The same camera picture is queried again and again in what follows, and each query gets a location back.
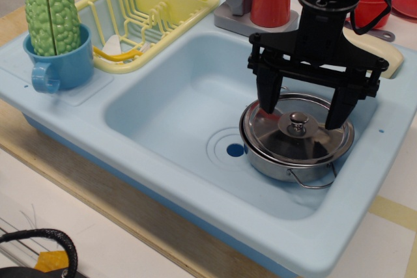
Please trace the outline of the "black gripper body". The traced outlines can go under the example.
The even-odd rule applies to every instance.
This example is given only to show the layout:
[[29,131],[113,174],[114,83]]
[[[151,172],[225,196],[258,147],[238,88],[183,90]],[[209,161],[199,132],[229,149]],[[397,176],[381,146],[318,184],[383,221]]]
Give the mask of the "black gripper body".
[[254,33],[248,66],[256,75],[269,68],[282,75],[325,87],[360,89],[374,97],[388,61],[351,44],[343,35],[346,12],[306,5],[295,31]]

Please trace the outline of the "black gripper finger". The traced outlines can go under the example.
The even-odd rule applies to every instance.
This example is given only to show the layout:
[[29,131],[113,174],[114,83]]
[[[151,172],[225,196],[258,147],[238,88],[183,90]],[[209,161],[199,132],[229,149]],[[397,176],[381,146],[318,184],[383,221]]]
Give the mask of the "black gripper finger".
[[360,89],[353,87],[335,89],[325,123],[327,130],[340,128],[345,123],[357,105],[360,93]]
[[259,107],[272,114],[280,97],[282,75],[269,68],[260,68],[257,71],[256,84]]

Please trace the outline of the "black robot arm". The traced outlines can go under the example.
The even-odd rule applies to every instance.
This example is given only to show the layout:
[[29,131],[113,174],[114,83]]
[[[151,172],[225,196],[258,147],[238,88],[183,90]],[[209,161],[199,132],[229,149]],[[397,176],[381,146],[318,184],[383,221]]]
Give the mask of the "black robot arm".
[[283,78],[288,77],[334,89],[325,122],[328,130],[342,126],[358,101],[374,97],[381,73],[389,63],[351,44],[343,34],[347,18],[353,31],[363,35],[392,9],[392,0],[366,26],[355,27],[359,0],[298,0],[302,13],[298,29],[284,33],[250,35],[248,66],[257,76],[259,107],[273,113]]

